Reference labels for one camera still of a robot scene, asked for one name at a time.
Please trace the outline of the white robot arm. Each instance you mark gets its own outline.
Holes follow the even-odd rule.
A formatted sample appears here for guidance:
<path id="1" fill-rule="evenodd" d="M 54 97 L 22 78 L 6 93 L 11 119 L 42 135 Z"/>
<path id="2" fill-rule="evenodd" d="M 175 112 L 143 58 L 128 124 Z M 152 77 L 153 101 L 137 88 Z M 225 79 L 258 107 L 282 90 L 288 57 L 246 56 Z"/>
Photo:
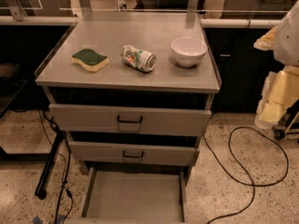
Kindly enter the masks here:
<path id="1" fill-rule="evenodd" d="M 278 125 L 299 100 L 299 1 L 277 26 L 258 38 L 253 47 L 272 50 L 274 59 L 284 65 L 281 71 L 269 73 L 256 110 L 255 125 L 270 129 Z"/>

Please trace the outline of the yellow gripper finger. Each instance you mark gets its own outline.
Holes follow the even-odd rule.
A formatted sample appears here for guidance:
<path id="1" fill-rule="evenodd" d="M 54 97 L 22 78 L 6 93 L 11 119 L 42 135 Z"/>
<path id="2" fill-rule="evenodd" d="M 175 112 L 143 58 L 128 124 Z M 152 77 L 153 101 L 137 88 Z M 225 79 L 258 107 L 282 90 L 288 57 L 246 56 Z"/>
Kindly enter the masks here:
<path id="1" fill-rule="evenodd" d="M 270 72 L 263 84 L 254 124 L 261 129 L 278 125 L 287 110 L 299 100 L 299 67 L 285 66 Z"/>
<path id="2" fill-rule="evenodd" d="M 273 50 L 277 29 L 278 28 L 275 26 L 271 30 L 269 30 L 266 34 L 262 35 L 260 38 L 258 38 L 255 41 L 253 47 L 255 49 L 259 49 L 263 51 Z"/>

